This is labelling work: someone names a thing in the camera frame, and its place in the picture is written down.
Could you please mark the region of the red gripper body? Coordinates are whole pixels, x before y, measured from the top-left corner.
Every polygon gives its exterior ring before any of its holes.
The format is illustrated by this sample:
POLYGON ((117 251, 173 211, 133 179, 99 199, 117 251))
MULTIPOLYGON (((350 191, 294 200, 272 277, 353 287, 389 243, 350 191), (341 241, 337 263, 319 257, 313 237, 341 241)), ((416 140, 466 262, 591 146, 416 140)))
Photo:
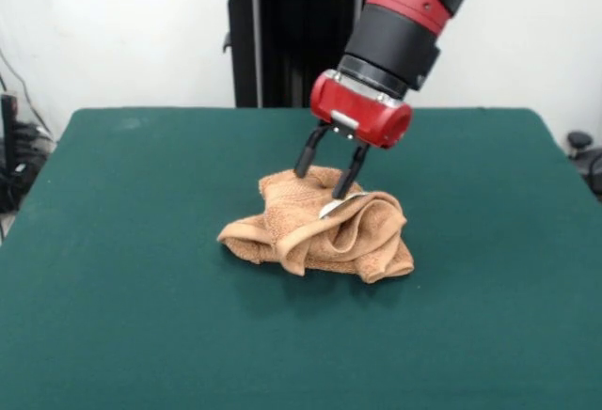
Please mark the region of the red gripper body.
POLYGON ((412 108, 404 101, 339 71, 324 71, 318 77, 309 107, 316 118, 383 150, 399 142, 412 119, 412 108))

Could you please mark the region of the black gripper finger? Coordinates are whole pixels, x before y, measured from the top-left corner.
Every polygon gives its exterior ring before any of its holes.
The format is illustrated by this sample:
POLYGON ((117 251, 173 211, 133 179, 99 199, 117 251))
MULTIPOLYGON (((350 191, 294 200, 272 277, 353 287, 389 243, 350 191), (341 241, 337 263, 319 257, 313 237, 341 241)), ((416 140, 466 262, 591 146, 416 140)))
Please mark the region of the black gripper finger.
POLYGON ((361 143, 354 151, 351 164, 341 173, 341 176, 332 192, 333 198, 346 198, 354 184, 356 177, 363 167, 370 145, 361 143))
POLYGON ((297 178, 304 178, 307 175, 314 161, 317 147, 328 131, 328 123, 319 123, 310 133, 294 168, 294 174, 297 178))

